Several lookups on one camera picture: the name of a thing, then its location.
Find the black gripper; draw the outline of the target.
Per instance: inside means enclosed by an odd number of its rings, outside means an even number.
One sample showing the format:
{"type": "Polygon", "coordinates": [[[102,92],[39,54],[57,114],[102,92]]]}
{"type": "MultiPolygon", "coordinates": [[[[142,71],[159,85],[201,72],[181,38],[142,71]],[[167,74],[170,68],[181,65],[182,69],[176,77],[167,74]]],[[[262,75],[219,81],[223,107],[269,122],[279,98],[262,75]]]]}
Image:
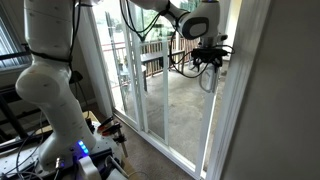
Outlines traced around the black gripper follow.
{"type": "Polygon", "coordinates": [[[191,52],[192,58],[195,60],[194,67],[197,71],[200,69],[202,63],[212,63],[214,65],[214,72],[217,73],[219,67],[222,65],[222,49],[193,49],[191,52]]]}

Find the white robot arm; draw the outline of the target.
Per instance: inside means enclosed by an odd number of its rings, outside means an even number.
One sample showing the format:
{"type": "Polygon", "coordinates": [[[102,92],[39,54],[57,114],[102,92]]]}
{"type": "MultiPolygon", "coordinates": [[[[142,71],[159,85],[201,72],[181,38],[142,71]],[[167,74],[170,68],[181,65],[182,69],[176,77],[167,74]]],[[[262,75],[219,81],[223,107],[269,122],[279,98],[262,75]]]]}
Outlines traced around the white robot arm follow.
{"type": "MultiPolygon", "coordinates": [[[[39,147],[39,167],[55,169],[61,157],[73,165],[97,149],[97,139],[86,125],[78,100],[69,87],[71,78],[73,11],[81,2],[97,5],[101,0],[24,0],[25,38],[32,64],[18,77],[15,88],[25,101],[44,113],[53,133],[39,147]]],[[[127,0],[165,17],[186,39],[202,40],[209,49],[222,40],[218,32],[219,0],[201,0],[193,11],[173,5],[170,0],[127,0]]]]}

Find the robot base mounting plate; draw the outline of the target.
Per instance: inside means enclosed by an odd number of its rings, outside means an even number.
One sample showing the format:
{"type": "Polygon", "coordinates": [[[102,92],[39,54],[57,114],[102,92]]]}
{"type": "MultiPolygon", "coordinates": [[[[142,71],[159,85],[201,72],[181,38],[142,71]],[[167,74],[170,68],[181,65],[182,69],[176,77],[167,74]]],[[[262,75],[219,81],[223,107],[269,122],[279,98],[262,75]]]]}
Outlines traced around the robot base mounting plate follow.
{"type": "Polygon", "coordinates": [[[107,180],[120,173],[122,152],[112,134],[98,131],[99,124],[90,128],[85,122],[75,127],[53,125],[40,134],[33,131],[21,144],[1,148],[1,180],[107,180]]]}

